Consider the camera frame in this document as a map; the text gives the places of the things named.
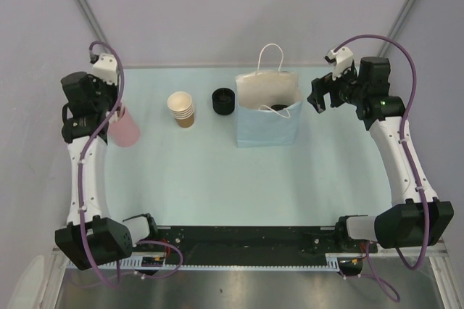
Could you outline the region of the pink cup holder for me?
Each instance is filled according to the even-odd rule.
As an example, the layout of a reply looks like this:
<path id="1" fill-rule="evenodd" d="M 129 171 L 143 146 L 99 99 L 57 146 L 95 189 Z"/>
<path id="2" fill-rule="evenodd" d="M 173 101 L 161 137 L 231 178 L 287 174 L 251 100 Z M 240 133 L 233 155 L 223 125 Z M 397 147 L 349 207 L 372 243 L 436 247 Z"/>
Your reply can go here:
<path id="1" fill-rule="evenodd" d="M 108 134 L 119 147 L 131 147 L 140 139 L 140 129 L 125 105 L 109 119 Z"/>

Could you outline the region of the light blue paper bag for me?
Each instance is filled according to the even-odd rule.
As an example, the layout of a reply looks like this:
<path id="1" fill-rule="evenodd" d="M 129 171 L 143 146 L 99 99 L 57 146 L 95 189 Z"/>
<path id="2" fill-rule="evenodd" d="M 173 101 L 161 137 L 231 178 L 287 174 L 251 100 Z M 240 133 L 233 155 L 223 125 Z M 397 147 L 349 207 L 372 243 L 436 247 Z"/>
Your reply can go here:
<path id="1" fill-rule="evenodd" d="M 275 70 L 261 68 L 262 56 L 269 47 L 281 55 Z M 256 70 L 235 77 L 236 144 L 239 148 L 286 146 L 294 143 L 299 130 L 303 96 L 299 75 L 283 71 L 283 49 L 275 43 L 262 47 Z M 281 111 L 275 104 L 287 105 Z"/>

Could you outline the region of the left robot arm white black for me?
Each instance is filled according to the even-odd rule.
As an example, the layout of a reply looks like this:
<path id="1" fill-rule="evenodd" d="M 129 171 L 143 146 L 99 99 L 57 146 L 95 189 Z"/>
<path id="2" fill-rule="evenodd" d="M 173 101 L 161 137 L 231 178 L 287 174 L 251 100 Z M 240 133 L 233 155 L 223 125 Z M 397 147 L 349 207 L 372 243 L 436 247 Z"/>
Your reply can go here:
<path id="1" fill-rule="evenodd" d="M 71 204 L 65 227 L 56 230 L 58 248 L 80 270 L 129 258 L 133 246 L 155 249 L 160 242 L 153 217 L 111 219 L 106 200 L 104 161 L 107 127 L 94 131 L 117 100 L 117 87 L 86 72 L 61 80 L 67 104 L 62 108 L 62 137 L 71 160 Z"/>

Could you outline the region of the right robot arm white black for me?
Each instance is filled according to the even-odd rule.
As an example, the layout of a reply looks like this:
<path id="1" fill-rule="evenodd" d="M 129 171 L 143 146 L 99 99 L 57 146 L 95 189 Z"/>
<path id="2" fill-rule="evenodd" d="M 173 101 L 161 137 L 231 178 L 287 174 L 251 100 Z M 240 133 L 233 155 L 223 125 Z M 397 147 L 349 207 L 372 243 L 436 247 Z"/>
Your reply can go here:
<path id="1" fill-rule="evenodd" d="M 356 66 L 351 54 L 326 60 L 333 71 L 312 81 L 308 102 L 322 113 L 328 94 L 331 107 L 351 104 L 376 143 L 391 189 L 391 208 L 377 216 L 352 215 L 340 220 L 346 227 L 334 234 L 335 245 L 351 252 L 360 240 L 378 242 L 384 249 L 435 245 L 454 215 L 450 202 L 441 201 L 422 168 L 411 168 L 408 157 L 418 160 L 402 99 L 389 93 L 390 62 L 363 57 Z"/>

